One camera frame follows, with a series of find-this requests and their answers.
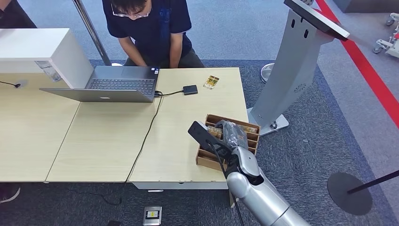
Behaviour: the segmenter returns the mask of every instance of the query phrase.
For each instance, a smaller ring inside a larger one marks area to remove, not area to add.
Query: light wood desk
[[[214,90],[202,85],[220,78]],[[199,94],[164,97],[129,181],[139,188],[227,189],[221,172],[197,166],[198,143],[187,133],[208,113],[248,121],[238,68],[162,69],[157,90],[197,85]],[[124,182],[160,98],[154,103],[81,103],[48,182]]]
[[[220,78],[215,89],[202,87],[207,78]],[[187,130],[195,121],[215,114],[248,121],[238,68],[166,69],[158,89],[174,92],[197,85],[198,94],[165,97],[129,181],[141,189],[227,189],[220,171],[197,166],[199,144]]]
[[[0,74],[0,81],[26,79],[16,89],[0,84],[0,181],[45,181],[79,102],[40,91],[65,88],[45,74]]]
[[[81,103],[48,175],[50,182],[124,182],[153,103]]]

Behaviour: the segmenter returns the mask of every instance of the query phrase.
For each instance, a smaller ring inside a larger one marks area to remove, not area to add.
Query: laptop
[[[81,102],[139,102],[154,100],[159,68],[97,66],[84,89],[40,88]]]

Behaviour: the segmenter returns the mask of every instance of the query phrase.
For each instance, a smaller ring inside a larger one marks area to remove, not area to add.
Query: floor socket
[[[161,225],[161,216],[162,216],[162,207],[161,206],[146,206],[144,208],[144,226],[158,226]]]

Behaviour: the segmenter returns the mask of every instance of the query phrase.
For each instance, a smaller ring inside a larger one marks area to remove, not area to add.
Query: black robot end effector
[[[194,138],[199,145],[206,151],[213,153],[209,145],[213,145],[221,158],[229,159],[232,149],[227,146],[225,142],[219,140],[210,134],[201,124],[197,121],[193,122],[188,133]]]

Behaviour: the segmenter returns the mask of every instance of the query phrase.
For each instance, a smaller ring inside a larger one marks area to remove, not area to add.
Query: robotic arm
[[[277,191],[258,166],[255,155],[238,146],[233,149],[212,136],[198,122],[189,134],[211,153],[227,160],[226,181],[230,192],[239,198],[263,226],[310,226]]]

